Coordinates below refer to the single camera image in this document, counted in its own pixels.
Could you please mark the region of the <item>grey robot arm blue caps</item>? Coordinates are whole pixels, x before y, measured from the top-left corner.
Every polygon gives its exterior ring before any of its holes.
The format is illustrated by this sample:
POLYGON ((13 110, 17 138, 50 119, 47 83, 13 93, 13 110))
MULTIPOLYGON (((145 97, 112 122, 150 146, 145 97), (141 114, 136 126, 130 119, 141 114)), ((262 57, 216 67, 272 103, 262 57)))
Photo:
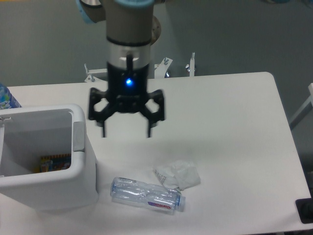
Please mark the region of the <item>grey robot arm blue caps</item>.
POLYGON ((155 0, 78 0, 87 23, 106 22, 109 47, 108 88, 91 88, 88 118, 105 128, 114 113, 141 113, 148 121, 147 136, 165 120, 162 90, 147 91, 155 0))

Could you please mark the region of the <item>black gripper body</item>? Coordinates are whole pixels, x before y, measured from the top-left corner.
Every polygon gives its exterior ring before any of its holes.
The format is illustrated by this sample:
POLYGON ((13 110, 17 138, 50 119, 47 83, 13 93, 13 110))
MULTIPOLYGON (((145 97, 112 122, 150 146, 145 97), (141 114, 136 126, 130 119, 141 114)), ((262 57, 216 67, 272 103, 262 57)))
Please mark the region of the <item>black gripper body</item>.
POLYGON ((127 70, 110 63, 108 66, 107 101, 120 113, 137 113, 147 101, 147 76, 149 65, 127 70))

